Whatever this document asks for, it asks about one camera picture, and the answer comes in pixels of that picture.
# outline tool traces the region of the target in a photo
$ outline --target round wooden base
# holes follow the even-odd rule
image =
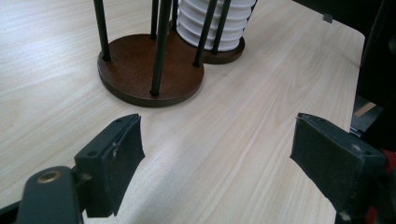
[[[166,42],[160,94],[152,96],[156,41],[149,35],[128,35],[109,44],[111,60],[98,57],[99,77],[105,87],[121,100],[146,107],[161,107],[181,103],[193,96],[204,77],[204,65],[194,67],[196,47],[191,46],[177,32],[170,30]],[[206,52],[204,63],[223,63],[236,60],[242,53],[238,47],[234,54]]]

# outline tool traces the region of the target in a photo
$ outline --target wooden table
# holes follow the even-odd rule
[[[148,34],[151,1],[105,1],[109,40]],[[290,0],[259,1],[240,59],[205,65],[201,89],[165,108],[128,105],[102,85],[91,0],[0,7],[0,207],[30,175],[74,165],[113,119],[142,116],[146,158],[117,217],[86,223],[333,223],[290,158],[305,112],[348,130],[363,35]]]

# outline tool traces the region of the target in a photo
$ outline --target wood grain surface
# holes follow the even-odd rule
[[[105,0],[109,40],[148,34],[150,3]],[[29,176],[73,166],[107,124],[138,113],[146,158],[118,216],[86,223],[333,223],[289,156],[298,112],[348,130],[359,32],[290,0],[259,1],[241,58],[205,64],[188,101],[144,108],[100,81],[93,1],[1,5],[0,207],[21,198]]]

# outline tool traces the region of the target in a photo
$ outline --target light wood tabletop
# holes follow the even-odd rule
[[[106,0],[110,41],[148,34],[151,1]],[[179,105],[129,105],[101,83],[92,0],[3,0],[0,207],[74,156],[112,120],[138,113],[146,158],[119,214],[86,223],[333,223],[290,159],[297,113],[348,130],[364,36],[291,0],[257,4],[241,58],[205,64]]]

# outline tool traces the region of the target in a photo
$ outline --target stack of white cups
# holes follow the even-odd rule
[[[213,48],[223,2],[224,0],[219,0],[216,5],[205,49]],[[248,24],[248,17],[255,3],[256,0],[232,0],[221,35],[219,51],[232,50],[238,47],[239,39]],[[195,47],[198,47],[208,4],[209,0],[179,0],[177,32],[185,41]]]

